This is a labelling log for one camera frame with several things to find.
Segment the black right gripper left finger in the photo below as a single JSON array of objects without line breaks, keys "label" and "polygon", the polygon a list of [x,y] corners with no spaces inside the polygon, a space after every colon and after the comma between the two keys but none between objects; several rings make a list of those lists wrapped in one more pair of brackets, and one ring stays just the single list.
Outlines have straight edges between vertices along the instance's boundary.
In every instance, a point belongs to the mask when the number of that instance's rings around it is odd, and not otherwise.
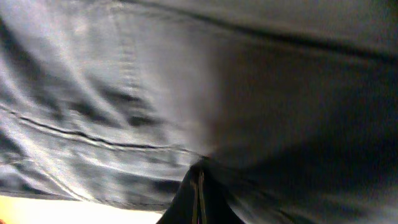
[{"label": "black right gripper left finger", "polygon": [[191,167],[157,224],[199,224],[199,170]]}]

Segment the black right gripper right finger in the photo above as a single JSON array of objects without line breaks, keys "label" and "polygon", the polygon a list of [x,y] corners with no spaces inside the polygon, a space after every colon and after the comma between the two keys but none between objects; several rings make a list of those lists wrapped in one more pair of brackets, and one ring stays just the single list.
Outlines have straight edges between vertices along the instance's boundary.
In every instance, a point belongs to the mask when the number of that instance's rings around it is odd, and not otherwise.
[{"label": "black right gripper right finger", "polygon": [[222,186],[204,164],[198,165],[199,223],[244,224],[228,205]]}]

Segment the dark navy shorts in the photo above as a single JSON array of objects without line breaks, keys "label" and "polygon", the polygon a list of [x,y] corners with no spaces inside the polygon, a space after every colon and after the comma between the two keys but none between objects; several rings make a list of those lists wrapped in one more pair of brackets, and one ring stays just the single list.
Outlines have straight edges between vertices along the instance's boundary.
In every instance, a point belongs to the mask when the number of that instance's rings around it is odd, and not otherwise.
[{"label": "dark navy shorts", "polygon": [[396,1],[2,1],[1,194],[397,222]]}]

